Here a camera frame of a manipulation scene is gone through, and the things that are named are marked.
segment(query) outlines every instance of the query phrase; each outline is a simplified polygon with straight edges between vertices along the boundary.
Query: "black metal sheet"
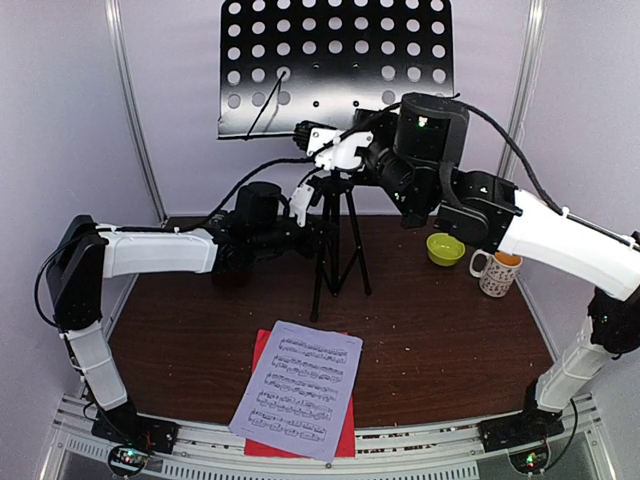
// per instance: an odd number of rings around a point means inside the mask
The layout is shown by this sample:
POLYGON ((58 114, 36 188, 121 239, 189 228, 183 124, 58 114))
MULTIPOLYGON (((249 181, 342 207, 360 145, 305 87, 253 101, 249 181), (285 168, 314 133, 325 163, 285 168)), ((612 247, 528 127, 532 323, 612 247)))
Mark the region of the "black metal sheet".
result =
POLYGON ((453 94, 449 0, 227 0, 221 18, 220 138, 247 134, 283 69, 252 137, 302 120, 347 128, 356 108, 408 92, 453 94))

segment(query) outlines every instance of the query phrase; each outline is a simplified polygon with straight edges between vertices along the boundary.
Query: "mug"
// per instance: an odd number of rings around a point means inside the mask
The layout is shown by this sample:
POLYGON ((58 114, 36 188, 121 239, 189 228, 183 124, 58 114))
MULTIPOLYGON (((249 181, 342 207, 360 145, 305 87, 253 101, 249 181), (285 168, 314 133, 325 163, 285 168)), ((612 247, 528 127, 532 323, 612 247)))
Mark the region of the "mug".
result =
POLYGON ((475 278, 479 278, 480 289, 494 298, 504 297, 509 291, 509 287, 516 279, 516 273, 522 265, 522 258, 506 253, 498 252, 491 255, 483 250, 476 250, 471 257, 469 272, 475 278), (482 270, 474 270, 473 263, 478 256, 487 259, 482 270))

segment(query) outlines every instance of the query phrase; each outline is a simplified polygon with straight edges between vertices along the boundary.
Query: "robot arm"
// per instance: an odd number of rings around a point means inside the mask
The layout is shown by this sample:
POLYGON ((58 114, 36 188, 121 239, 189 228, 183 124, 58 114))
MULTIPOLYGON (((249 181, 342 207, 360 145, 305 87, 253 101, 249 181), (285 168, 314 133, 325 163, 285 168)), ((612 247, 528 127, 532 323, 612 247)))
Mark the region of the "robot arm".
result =
POLYGON ((330 229, 316 219, 299 227, 288 208, 278 215, 281 202, 279 187, 254 182, 240 189, 234 211, 189 232, 96 224, 87 215, 72 221, 46 278, 60 336, 99 409, 94 435, 170 452, 177 428, 139 416, 127 395, 100 325, 103 278, 246 271, 287 250, 312 257, 330 229))
MULTIPOLYGON (((458 170, 467 123, 468 112, 458 105, 410 94, 403 98, 400 115, 375 117, 370 131, 359 132, 351 141, 323 148, 340 132, 309 130, 304 149, 323 150, 316 156, 319 168, 381 187, 402 214, 405 228, 423 226, 439 207, 439 228, 467 245, 531 258, 597 287, 583 329, 562 358, 531 384, 523 412, 479 425, 485 450, 491 451, 558 433, 558 420, 571 397, 613 355, 640 346, 640 237, 594 229, 568 210, 559 215, 504 179, 458 170)), ((74 220, 61 244, 77 242, 55 258, 47 281, 55 321, 100 406, 95 435, 120 442, 128 438, 134 444, 151 435, 153 450, 170 452, 176 428, 138 416, 127 396, 99 325, 102 279, 242 270, 288 249, 312 257, 328 229, 306 214, 314 201, 313 183, 296 190, 282 217, 279 187, 247 185, 238 194, 235 211, 210 227, 186 233, 122 231, 96 225, 88 216, 74 220)))

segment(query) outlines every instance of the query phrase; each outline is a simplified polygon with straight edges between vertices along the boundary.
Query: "red paper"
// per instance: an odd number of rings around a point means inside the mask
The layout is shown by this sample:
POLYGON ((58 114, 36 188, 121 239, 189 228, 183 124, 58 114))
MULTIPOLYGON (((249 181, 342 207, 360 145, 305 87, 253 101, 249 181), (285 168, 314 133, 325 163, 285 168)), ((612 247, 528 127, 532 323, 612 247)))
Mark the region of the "red paper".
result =
MULTIPOLYGON (((267 330, 259 330, 258 338, 256 339, 256 346, 253 350, 253 371, 255 371, 258 365, 258 360, 264 351, 264 347, 269 340, 271 332, 267 330)), ((262 443, 254 442, 253 440, 247 440, 244 447, 244 454, 252 457, 282 457, 282 458, 300 458, 300 455, 294 453, 278 450, 277 448, 269 447, 262 443)), ((349 400, 349 408, 347 408, 347 416, 344 419, 344 426, 342 427, 342 435, 340 436, 340 442, 338 443, 338 449, 336 450, 336 457, 338 458, 350 458, 356 456, 356 426, 353 419, 353 396, 349 400)))

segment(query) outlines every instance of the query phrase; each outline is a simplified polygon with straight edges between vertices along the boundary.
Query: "brown table surface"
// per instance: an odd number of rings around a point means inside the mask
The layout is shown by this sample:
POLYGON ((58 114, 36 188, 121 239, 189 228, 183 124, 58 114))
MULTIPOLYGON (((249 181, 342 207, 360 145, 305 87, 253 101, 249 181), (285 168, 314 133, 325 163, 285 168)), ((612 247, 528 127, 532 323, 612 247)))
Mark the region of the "brown table surface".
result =
MULTIPOLYGON (((360 227, 373 295, 364 295, 356 266, 339 297, 323 290, 312 325, 364 340, 356 425, 521 408, 526 386, 551 359, 518 288, 486 297, 468 274, 469 252, 452 269, 427 261, 431 228, 405 231, 398 217, 379 216, 361 217, 360 227)), ((228 423, 251 375, 258 329, 279 319, 311 325, 313 279, 314 262, 295 253, 259 264, 240 289, 218 289, 209 275, 141 276, 111 338, 139 411, 228 423)))

